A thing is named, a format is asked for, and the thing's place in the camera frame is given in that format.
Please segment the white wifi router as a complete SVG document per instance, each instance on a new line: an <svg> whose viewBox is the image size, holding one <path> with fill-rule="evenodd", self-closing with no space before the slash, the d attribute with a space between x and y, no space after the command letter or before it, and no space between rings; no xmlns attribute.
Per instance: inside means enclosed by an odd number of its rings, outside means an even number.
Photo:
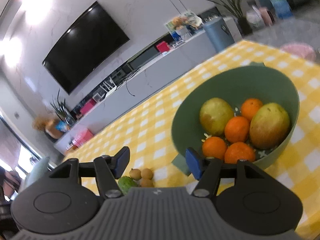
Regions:
<svg viewBox="0 0 320 240"><path fill-rule="evenodd" d="M105 92L106 98L117 90L117 85L111 77L106 78L99 86Z"/></svg>

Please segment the red box on counter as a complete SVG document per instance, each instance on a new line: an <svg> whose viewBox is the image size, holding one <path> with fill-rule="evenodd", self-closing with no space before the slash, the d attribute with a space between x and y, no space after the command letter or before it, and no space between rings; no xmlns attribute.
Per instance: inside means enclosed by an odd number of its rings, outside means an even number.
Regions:
<svg viewBox="0 0 320 240"><path fill-rule="evenodd" d="M157 48L157 50L158 50L160 53L165 53L165 52L170 51L170 47L169 47L168 43L165 42L165 41L159 42L159 43L156 45L156 48Z"/></svg>

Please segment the small brown longan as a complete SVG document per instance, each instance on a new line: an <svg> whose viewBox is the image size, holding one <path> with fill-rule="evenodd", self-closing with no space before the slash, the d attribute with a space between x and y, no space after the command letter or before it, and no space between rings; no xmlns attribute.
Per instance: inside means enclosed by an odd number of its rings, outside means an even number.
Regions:
<svg viewBox="0 0 320 240"><path fill-rule="evenodd" d="M152 180L153 179L153 171L149 168L145 168L145 169L141 170L141 177L142 177L142 179Z"/></svg>
<svg viewBox="0 0 320 240"><path fill-rule="evenodd" d="M130 178L133 179L133 180L140 180L142 178L141 170L137 169L137 168L132 169L129 172L129 175L130 175Z"/></svg>

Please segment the white plastic bag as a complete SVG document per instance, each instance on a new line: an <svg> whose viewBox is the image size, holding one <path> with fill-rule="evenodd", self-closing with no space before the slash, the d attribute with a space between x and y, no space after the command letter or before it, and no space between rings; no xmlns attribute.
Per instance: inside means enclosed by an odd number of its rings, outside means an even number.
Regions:
<svg viewBox="0 0 320 240"><path fill-rule="evenodd" d="M259 9L253 5L251 9L246 12L246 18L252 29L258 30L265 27L264 20L261 16Z"/></svg>

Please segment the black wall television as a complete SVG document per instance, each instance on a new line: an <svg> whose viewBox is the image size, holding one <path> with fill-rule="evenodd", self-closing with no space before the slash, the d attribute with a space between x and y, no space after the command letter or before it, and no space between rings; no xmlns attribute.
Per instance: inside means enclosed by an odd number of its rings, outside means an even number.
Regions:
<svg viewBox="0 0 320 240"><path fill-rule="evenodd" d="M94 2L59 38L42 62L67 94L130 38Z"/></svg>

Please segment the orange mandarin in bowl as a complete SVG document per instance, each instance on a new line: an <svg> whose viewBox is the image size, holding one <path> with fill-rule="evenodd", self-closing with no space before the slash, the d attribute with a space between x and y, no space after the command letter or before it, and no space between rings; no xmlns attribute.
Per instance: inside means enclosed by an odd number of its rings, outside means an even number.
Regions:
<svg viewBox="0 0 320 240"><path fill-rule="evenodd" d="M244 142L231 144L225 152L224 162L227 164L236 164L238 160L255 161L255 152L251 146Z"/></svg>
<svg viewBox="0 0 320 240"><path fill-rule="evenodd" d="M241 106L241 115L248 121L251 121L253 119L253 116L255 116L257 111L259 111L262 106L263 102L261 100L256 98L249 98L245 100Z"/></svg>
<svg viewBox="0 0 320 240"><path fill-rule="evenodd" d="M205 157L224 160L227 144L220 137L210 137L202 144L202 153Z"/></svg>

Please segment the orange mandarin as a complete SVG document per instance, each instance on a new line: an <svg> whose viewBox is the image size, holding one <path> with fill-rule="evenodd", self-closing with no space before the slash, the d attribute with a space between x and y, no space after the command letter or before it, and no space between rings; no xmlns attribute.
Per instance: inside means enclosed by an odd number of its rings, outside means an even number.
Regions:
<svg viewBox="0 0 320 240"><path fill-rule="evenodd" d="M202 153L205 157L224 160L227 144L220 137L210 137L202 144Z"/></svg>
<svg viewBox="0 0 320 240"><path fill-rule="evenodd" d="M255 161L255 152L251 146L244 142L231 144L225 152L224 162L227 164L236 164L238 160Z"/></svg>
<svg viewBox="0 0 320 240"><path fill-rule="evenodd" d="M249 98L245 100L241 106L241 115L248 121L251 121L253 119L253 116L255 116L257 111L259 111L262 106L263 102L261 100L256 98Z"/></svg>
<svg viewBox="0 0 320 240"><path fill-rule="evenodd" d="M249 121L243 116L231 118L225 126L225 137L230 143L245 142L249 134Z"/></svg>

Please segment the green plastic bowl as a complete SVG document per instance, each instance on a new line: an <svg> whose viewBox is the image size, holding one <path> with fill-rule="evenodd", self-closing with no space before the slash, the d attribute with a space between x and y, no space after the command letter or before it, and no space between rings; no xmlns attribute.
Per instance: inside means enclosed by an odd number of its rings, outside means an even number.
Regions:
<svg viewBox="0 0 320 240"><path fill-rule="evenodd" d="M290 129L286 138L273 150L257 150L255 165L261 169L271 166L288 145L299 116L299 95L293 82L282 72L252 62L236 67L214 77L195 88L179 106L171 127L171 137L178 152L172 164L183 174L190 174L185 161L185 151L193 148L201 153L205 131L199 121L201 106L211 98L221 98L230 104L234 114L248 98L257 98L263 103L278 103L290 117Z"/></svg>

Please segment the white long tv counter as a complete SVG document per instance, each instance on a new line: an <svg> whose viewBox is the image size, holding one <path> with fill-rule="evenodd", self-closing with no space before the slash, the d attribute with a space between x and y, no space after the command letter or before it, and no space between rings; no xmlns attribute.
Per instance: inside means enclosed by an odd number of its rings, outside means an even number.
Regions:
<svg viewBox="0 0 320 240"><path fill-rule="evenodd" d="M54 147L64 153L68 143L78 132L87 128L93 134L99 133L152 94L215 54L216 50L206 32L201 31L166 55L159 55L90 110Z"/></svg>

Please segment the pink box on counter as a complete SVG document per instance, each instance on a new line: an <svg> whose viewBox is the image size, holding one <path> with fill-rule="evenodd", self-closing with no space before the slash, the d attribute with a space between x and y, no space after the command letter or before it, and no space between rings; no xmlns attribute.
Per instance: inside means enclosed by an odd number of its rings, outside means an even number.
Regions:
<svg viewBox="0 0 320 240"><path fill-rule="evenodd" d="M80 113L82 115L85 115L87 112L89 112L95 105L97 104L97 102L94 99L89 99L80 109Z"/></svg>

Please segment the pink small appliance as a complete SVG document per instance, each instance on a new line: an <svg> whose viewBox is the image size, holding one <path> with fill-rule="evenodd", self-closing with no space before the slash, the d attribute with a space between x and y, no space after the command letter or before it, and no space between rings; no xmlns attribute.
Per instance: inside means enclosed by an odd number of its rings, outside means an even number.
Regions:
<svg viewBox="0 0 320 240"><path fill-rule="evenodd" d="M260 7L259 8L261 17L264 21L264 24L266 26L271 26L274 24L274 17L272 15L272 13L267 9L267 7Z"/></svg>

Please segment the yellow checkered tablecloth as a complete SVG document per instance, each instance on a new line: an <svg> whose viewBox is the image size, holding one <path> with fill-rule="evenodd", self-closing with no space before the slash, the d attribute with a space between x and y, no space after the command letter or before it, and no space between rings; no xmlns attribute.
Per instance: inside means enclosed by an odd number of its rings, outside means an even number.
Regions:
<svg viewBox="0 0 320 240"><path fill-rule="evenodd" d="M184 152L202 149L207 132L200 109L212 98L225 100L235 113L250 98L287 111L286 139L274 150L256 150L256 164L302 201L297 233L318 237L319 64L276 48L249 41L231 46L108 125L70 157L89 162L128 146L128 168L151 169L156 187L191 186L195 179Z"/></svg>

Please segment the blue water jug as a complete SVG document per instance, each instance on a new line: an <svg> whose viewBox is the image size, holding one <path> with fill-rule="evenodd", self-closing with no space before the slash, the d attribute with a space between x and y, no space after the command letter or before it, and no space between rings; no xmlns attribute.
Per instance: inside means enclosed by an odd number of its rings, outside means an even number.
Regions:
<svg viewBox="0 0 320 240"><path fill-rule="evenodd" d="M270 2L274 7L277 18L286 19L293 16L293 13L287 0L270 0Z"/></svg>

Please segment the yellow-green mango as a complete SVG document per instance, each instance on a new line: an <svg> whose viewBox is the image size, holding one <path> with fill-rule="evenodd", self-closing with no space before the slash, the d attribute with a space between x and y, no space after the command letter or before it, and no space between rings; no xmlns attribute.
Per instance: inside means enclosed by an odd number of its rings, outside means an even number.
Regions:
<svg viewBox="0 0 320 240"><path fill-rule="evenodd" d="M287 136L290 117L277 103L267 103L261 107L249 128L249 138L255 148L268 150L278 146Z"/></svg>
<svg viewBox="0 0 320 240"><path fill-rule="evenodd" d="M221 98L211 98L200 108L199 120L202 128L210 135L220 137L234 111L229 103Z"/></svg>

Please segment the teddy bear bouquet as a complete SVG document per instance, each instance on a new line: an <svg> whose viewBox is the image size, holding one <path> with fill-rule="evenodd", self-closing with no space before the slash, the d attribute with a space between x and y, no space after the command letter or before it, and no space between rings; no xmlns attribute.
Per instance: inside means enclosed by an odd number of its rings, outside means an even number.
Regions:
<svg viewBox="0 0 320 240"><path fill-rule="evenodd" d="M194 12L187 10L166 23L165 27L169 33L172 34L173 32L181 30L183 27L189 27L192 30L197 30L202 24L203 21L199 16L197 16Z"/></svg>

